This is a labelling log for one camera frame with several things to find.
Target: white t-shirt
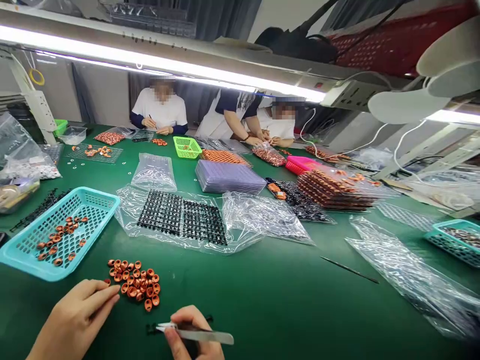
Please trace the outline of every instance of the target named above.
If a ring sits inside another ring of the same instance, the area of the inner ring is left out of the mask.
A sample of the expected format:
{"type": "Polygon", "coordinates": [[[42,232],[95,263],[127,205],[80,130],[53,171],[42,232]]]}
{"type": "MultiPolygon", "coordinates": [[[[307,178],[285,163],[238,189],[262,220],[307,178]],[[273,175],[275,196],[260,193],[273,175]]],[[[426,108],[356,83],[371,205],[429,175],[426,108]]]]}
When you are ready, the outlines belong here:
{"type": "MultiPolygon", "coordinates": [[[[151,117],[156,122],[157,129],[187,124],[184,100],[172,94],[167,101],[161,103],[155,97],[154,90],[150,87],[146,87],[140,92],[131,111],[142,115],[144,118],[151,117]]],[[[155,131],[156,129],[147,127],[146,130],[155,131]]]]}
{"type": "Polygon", "coordinates": [[[258,109],[256,115],[260,121],[260,128],[268,130],[270,137],[279,137],[280,139],[295,139],[294,127],[295,119],[272,119],[265,108],[258,109]]]}

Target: electrical outlet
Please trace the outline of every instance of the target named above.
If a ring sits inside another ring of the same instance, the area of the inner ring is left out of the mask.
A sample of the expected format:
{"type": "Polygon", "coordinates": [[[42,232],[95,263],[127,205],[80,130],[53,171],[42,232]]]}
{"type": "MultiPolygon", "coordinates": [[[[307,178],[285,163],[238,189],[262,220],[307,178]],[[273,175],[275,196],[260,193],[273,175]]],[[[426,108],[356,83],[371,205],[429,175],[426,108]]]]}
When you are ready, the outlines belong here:
{"type": "Polygon", "coordinates": [[[327,92],[320,105],[369,112],[369,100],[372,96],[389,90],[386,86],[349,80],[327,92]]]}

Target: green basket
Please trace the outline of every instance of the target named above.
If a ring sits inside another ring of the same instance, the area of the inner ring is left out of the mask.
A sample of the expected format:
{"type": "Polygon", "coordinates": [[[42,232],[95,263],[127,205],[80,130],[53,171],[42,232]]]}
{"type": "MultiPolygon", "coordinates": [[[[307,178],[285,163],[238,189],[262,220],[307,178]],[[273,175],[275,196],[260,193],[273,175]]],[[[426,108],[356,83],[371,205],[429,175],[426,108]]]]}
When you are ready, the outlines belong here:
{"type": "Polygon", "coordinates": [[[53,135],[58,138],[60,135],[64,134],[65,130],[67,130],[69,122],[67,120],[55,119],[55,124],[56,130],[53,132],[53,135]]]}
{"type": "Polygon", "coordinates": [[[194,138],[174,136],[176,154],[179,158],[195,159],[202,149],[194,138]]]}

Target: hand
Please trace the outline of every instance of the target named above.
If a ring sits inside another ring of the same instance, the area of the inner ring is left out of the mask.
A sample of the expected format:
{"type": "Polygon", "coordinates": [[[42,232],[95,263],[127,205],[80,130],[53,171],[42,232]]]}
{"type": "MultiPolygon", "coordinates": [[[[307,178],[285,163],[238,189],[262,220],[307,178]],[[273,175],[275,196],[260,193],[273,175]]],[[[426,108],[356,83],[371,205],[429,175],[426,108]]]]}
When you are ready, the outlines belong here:
{"type": "Polygon", "coordinates": [[[277,146],[279,144],[280,140],[282,140],[282,138],[280,138],[278,136],[274,136],[274,137],[271,138],[270,144],[272,146],[277,146]]]}
{"type": "Polygon", "coordinates": [[[27,360],[81,360],[115,303],[120,286],[83,280],[54,307],[27,360]]]}
{"type": "Polygon", "coordinates": [[[268,130],[261,130],[256,134],[256,137],[259,138],[262,141],[268,141],[270,142],[270,131],[268,130]]]}
{"type": "Polygon", "coordinates": [[[171,127],[171,126],[164,126],[164,127],[161,127],[157,130],[157,134],[160,134],[160,135],[168,135],[168,134],[171,134],[174,132],[174,128],[171,127]]]}
{"type": "MultiPolygon", "coordinates": [[[[212,330],[205,317],[202,315],[200,310],[195,306],[190,305],[182,307],[172,316],[170,316],[172,323],[191,323],[197,328],[204,330],[212,330]]],[[[165,337],[170,345],[171,354],[173,355],[174,360],[191,360],[192,358],[187,351],[182,339],[180,338],[177,331],[172,328],[165,329],[165,337]]],[[[219,342],[213,341],[199,341],[198,342],[198,357],[197,360],[224,360],[224,352],[222,346],[219,342]]]]}
{"type": "Polygon", "coordinates": [[[157,128],[157,123],[153,121],[151,117],[145,117],[142,121],[141,124],[147,128],[157,128]]]}
{"type": "Polygon", "coordinates": [[[260,140],[258,137],[249,137],[245,142],[252,146],[258,146],[263,143],[263,140],[260,140]]]}

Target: clear plastic container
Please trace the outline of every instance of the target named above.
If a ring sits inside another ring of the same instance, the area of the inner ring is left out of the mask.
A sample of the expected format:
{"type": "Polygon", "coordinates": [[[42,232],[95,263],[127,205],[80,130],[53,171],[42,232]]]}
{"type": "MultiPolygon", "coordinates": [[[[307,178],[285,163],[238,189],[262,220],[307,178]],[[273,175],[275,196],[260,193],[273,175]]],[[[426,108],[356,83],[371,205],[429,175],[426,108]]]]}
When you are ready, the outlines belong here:
{"type": "Polygon", "coordinates": [[[87,137],[86,127],[69,126],[59,138],[67,145],[78,145],[87,137]]]}

